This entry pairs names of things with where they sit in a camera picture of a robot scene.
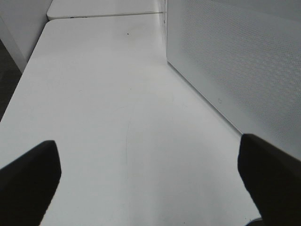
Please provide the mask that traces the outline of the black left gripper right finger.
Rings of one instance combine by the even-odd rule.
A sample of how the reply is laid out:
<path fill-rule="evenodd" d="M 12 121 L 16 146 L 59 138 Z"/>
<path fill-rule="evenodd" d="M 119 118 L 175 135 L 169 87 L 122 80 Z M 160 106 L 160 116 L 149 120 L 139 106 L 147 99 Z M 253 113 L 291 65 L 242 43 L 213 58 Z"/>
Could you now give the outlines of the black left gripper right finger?
<path fill-rule="evenodd" d="M 267 226 L 301 224 L 301 162 L 254 134 L 243 134 L 238 172 Z"/>

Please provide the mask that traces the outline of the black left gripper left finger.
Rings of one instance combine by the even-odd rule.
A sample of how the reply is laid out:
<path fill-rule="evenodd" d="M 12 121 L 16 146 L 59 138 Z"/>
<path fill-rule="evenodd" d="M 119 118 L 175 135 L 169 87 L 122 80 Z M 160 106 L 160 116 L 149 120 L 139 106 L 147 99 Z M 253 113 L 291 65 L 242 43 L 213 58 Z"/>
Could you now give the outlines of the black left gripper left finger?
<path fill-rule="evenodd" d="M 61 178 L 55 141 L 47 140 L 0 170 L 0 224 L 38 226 Z"/>

